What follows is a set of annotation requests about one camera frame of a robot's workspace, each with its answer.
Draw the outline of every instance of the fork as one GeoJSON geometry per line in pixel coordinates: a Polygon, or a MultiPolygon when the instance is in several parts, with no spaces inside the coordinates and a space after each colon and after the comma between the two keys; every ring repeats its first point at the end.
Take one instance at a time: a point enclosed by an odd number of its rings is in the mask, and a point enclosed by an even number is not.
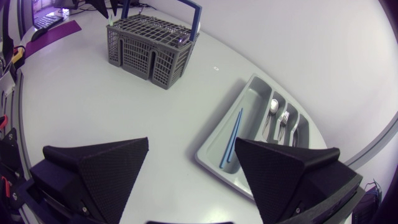
{"type": "Polygon", "coordinates": [[[282,140],[282,136],[285,134],[285,129],[286,129],[286,124],[287,124],[288,118],[289,118],[289,112],[285,111],[284,115],[282,117],[282,121],[280,121],[279,133],[278,133],[279,140],[282,140]]]}

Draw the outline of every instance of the red clip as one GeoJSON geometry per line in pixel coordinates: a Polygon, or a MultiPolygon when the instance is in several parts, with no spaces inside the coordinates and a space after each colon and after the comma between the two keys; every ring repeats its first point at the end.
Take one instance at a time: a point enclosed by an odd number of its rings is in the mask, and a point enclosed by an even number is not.
{"type": "Polygon", "coordinates": [[[8,182],[8,180],[5,177],[1,177],[1,180],[5,180],[6,182],[6,196],[7,198],[10,197],[10,183],[8,182]]]}
{"type": "Polygon", "coordinates": [[[8,123],[7,115],[0,117],[0,129],[3,129],[8,123]]]}

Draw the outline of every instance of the black mesh surface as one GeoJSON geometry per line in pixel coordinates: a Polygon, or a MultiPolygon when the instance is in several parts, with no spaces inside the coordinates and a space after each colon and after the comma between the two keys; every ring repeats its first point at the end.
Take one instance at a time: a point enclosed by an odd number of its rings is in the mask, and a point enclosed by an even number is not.
{"type": "Polygon", "coordinates": [[[119,223],[147,152],[147,138],[44,149],[46,159],[78,171],[107,223],[119,223]]]}
{"type": "Polygon", "coordinates": [[[304,172],[304,163],[267,150],[266,143],[240,138],[236,138],[235,152],[262,221],[276,223],[304,172]]]}

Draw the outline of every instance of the keyboard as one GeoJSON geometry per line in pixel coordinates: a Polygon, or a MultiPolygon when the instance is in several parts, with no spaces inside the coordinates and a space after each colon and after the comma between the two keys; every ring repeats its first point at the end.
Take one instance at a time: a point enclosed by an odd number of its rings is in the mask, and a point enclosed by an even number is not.
{"type": "Polygon", "coordinates": [[[62,22],[63,17],[62,16],[50,16],[46,15],[43,18],[39,19],[38,21],[35,22],[34,26],[38,29],[44,28],[44,29],[49,29],[55,24],[58,24],[59,22],[62,22]]]}

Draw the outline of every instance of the blue chopstick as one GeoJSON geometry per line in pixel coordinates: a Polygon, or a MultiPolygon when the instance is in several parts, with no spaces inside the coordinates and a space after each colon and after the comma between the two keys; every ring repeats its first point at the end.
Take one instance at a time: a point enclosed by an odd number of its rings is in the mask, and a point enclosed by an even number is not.
{"type": "Polygon", "coordinates": [[[233,156],[234,151],[235,151],[236,136],[238,135],[239,125],[241,124],[242,114],[243,114],[243,108],[241,109],[241,115],[239,117],[238,127],[236,128],[235,137],[233,138],[233,144],[232,144],[231,150],[229,151],[229,156],[228,156],[227,162],[231,162],[232,156],[233,156]]]}
{"type": "Polygon", "coordinates": [[[229,138],[229,143],[228,143],[228,145],[227,145],[227,147],[225,149],[223,159],[221,160],[221,164],[220,164],[220,168],[221,169],[224,168],[225,162],[227,160],[227,157],[229,157],[229,154],[231,152],[232,146],[233,146],[233,144],[235,142],[236,133],[238,132],[238,126],[239,126],[239,123],[241,121],[242,112],[243,112],[243,108],[241,109],[241,111],[238,114],[238,117],[236,118],[233,132],[231,133],[231,137],[229,138]]]}

